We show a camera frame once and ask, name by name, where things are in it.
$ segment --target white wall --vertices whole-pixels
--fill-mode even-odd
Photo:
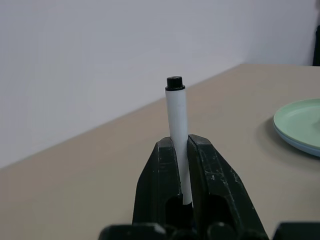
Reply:
[[[315,0],[2,0],[0,167],[242,62],[311,62]]]

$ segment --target mint green plate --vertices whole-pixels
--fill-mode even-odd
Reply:
[[[288,138],[320,149],[320,98],[283,106],[275,113],[273,122]]]

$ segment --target marker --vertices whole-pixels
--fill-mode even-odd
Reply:
[[[188,116],[186,87],[181,76],[166,79],[166,108],[168,112],[170,138],[173,142],[178,163],[183,204],[192,202],[189,162],[188,162]]]

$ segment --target table surface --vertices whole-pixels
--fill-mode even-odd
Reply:
[[[282,141],[272,117],[319,98],[320,68],[242,64],[187,89],[189,132],[238,173],[269,236],[320,221],[320,161]],[[161,99],[0,170],[1,240],[96,240],[130,223],[138,177],[169,135]]]

